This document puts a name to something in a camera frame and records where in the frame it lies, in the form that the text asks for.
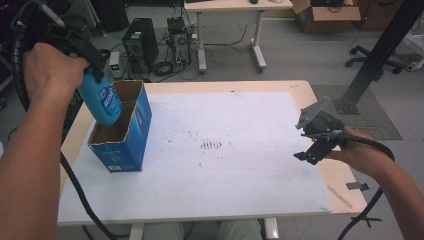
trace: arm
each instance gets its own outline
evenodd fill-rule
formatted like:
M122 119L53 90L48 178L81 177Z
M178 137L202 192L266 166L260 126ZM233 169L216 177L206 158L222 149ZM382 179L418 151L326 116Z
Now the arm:
M349 127L344 132L372 139ZM355 142L349 142L341 151L332 151L327 157L345 162L375 179L390 203L403 237L424 239L424 195L399 165L379 150Z
M0 232L5 239L56 237L62 127L87 65L47 44L36 44L24 56L32 102L0 160Z

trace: desk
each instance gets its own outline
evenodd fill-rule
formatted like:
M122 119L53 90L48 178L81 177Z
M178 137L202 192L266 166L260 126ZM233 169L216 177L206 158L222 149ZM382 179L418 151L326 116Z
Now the desk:
M281 3L274 3L268 0L259 0L257 4L251 4L249 0L213 0L206 2L197 2L197 3L186 3L185 9L188 12L197 13L197 31L198 31L198 58L199 58L199 70L202 73L205 73L207 70L206 66L206 57L205 57L205 48L203 43L203 33L202 33L202 24L203 24L203 14L213 13L218 14L220 18L223 17L232 17L231 12L236 11L235 15L240 17L246 11L257 11L256 18L256 32L255 38L252 39L252 47L255 53L256 60L258 62L259 71L262 71L266 68L265 59L262 55L261 48L259 47L259 38L261 35L262 29L262 20L264 17L264 11L270 9L289 9L292 7L292 4L289 0L283 0Z
M152 83L146 84L148 94L152 93L203 93L203 92L264 92L284 91L289 92L296 109L309 106L316 98L306 81L250 81L250 82L192 82L192 83ZM82 107L75 119L69 135L62 147L62 151L72 164L78 156L79 149L86 136L93 118ZM321 177L324 181L328 197L332 205L332 213L358 213L363 210L366 203L360 190L348 190L345 183L354 182L355 179L350 168L338 161L322 161L318 165ZM66 173L62 172L61 187L63 189Z

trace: hand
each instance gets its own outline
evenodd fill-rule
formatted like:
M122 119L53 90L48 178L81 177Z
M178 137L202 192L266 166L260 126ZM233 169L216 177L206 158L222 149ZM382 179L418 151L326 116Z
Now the hand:
M89 64L84 58L68 57L49 44L36 43L24 54L23 66L28 94L53 92L72 96Z
M370 135L355 131L347 126L344 127L343 132L353 136L373 139ZM349 141L345 148L341 148L341 151L331 151L326 158L340 160L373 178L378 176L384 165L393 163L393 161L380 150L367 144L352 141Z

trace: gray floor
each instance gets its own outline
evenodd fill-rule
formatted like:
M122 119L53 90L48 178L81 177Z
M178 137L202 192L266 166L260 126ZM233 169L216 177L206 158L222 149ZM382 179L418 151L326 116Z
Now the gray floor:
M130 8L128 15L150 17L146 9ZM161 10L152 15L154 18L156 36L160 38L164 31L163 20L172 11ZM261 48L268 68L258 72L256 60L250 49L250 38L254 26L248 26L246 37L235 49L228 47L208 47L208 72L199 75L196 66L177 74L166 82L179 81L261 81L261 80L307 80L310 84L343 85L350 84L360 68L354 64L346 68L344 63L349 59L348 47L357 37L358 32L350 27L341 34L303 34L295 22L289 20L267 20L264 22L261 36ZM96 38L98 48L111 48L120 43L123 32L109 34L105 38ZM361 32L355 44L372 48L380 33ZM237 26L206 27L205 41L209 43L230 43L241 37ZM409 64L419 56L407 47L401 47L395 59ZM387 115L401 134L402 141L383 141L394 152L398 163L405 168L424 190L424 70L414 72L404 71L399 75L391 73L386 68L385 74L378 82L370 86L373 94L386 111ZM153 82L160 77L146 76ZM13 89L6 89L1 94L6 98L8 107L0 110L0 139L7 145L7 135L19 125L23 111L18 103ZM365 191L366 200L370 200L377 184L370 178L354 171L358 181L367 183L371 190ZM351 216L313 216L286 217L278 219L281 239L335 239L343 227L350 221ZM350 231L345 239L402 239L402 235L390 211L385 197L378 202L369 214L370 218L380 218L382 222L371 222L371 228L365 222L359 223ZM200 222L194 225L193 233L188 239L214 239L217 229L215 222ZM81 227L59 227L58 239L86 239ZM96 239L105 239L95 228L90 227ZM128 225L115 225L112 230L116 233L129 231Z

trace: forearm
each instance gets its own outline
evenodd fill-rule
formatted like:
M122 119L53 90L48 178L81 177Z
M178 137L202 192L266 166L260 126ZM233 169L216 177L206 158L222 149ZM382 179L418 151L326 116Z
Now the forearm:
M70 96L47 95L35 96L0 161L0 232L10 234L6 239L55 238L61 135Z
M424 196L409 174L389 163L375 177L393 210L404 239L424 239Z

